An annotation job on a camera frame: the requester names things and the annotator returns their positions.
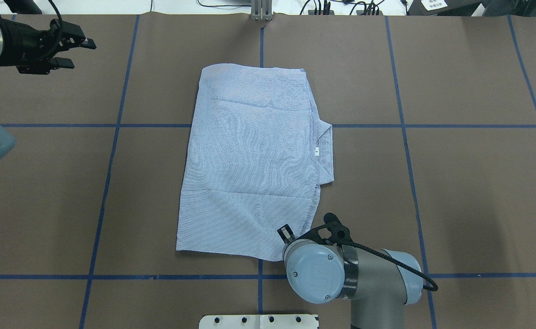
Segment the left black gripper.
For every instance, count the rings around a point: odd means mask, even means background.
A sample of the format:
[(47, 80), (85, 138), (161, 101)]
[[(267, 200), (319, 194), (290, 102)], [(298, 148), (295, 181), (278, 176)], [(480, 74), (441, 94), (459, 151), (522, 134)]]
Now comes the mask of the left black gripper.
[(21, 74), (49, 74), (57, 69), (75, 69), (69, 58), (54, 58), (57, 46), (63, 49), (97, 48), (76, 24), (61, 24), (53, 19), (47, 31), (38, 31), (29, 25), (7, 19), (0, 20), (3, 48), (0, 66), (13, 66)]

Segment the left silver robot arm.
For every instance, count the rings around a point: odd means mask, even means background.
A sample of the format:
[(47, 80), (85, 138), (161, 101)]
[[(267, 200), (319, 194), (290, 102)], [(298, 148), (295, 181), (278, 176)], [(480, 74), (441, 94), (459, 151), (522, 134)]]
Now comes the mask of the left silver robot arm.
[[(0, 68), (14, 67), (21, 74), (48, 75), (57, 69), (73, 69), (59, 53), (72, 48), (96, 49), (79, 25), (57, 17), (45, 31), (0, 16)], [(16, 138), (0, 124), (0, 159), (16, 144)]]

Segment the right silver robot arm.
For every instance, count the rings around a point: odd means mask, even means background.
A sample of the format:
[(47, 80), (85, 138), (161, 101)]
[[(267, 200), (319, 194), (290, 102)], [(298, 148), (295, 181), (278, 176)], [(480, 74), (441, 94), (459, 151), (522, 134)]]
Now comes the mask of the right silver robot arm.
[(312, 304), (349, 300), (352, 329), (402, 329), (405, 307), (438, 289), (414, 256), (354, 242), (339, 221), (299, 237), (288, 225), (277, 232), (291, 289)]

